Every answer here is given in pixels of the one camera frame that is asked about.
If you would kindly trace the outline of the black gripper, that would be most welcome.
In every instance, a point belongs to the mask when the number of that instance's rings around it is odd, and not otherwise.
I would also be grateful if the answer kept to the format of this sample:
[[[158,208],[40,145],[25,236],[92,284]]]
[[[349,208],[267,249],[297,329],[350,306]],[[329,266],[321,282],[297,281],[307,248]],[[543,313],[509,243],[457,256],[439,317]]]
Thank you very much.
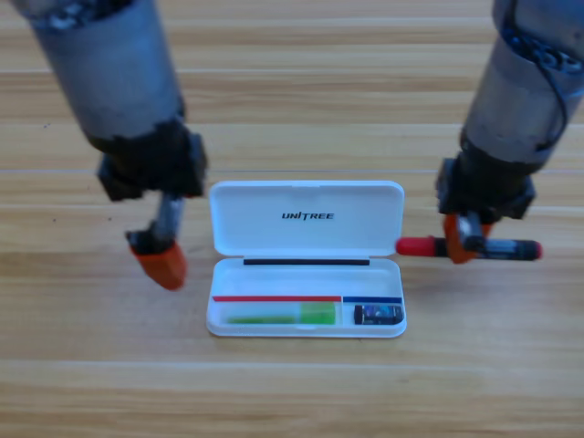
[[[151,280],[167,290],[180,289],[187,261],[175,236],[184,200],[204,194],[208,160],[202,135],[174,118],[137,136],[91,132],[89,143],[102,154],[97,176],[112,202],[137,200],[146,192],[162,194],[150,226],[128,231],[125,237]]]
[[[519,220],[535,199],[532,174],[524,162],[505,162],[473,145],[442,161],[435,188],[448,257],[456,265],[480,256],[494,224]]]

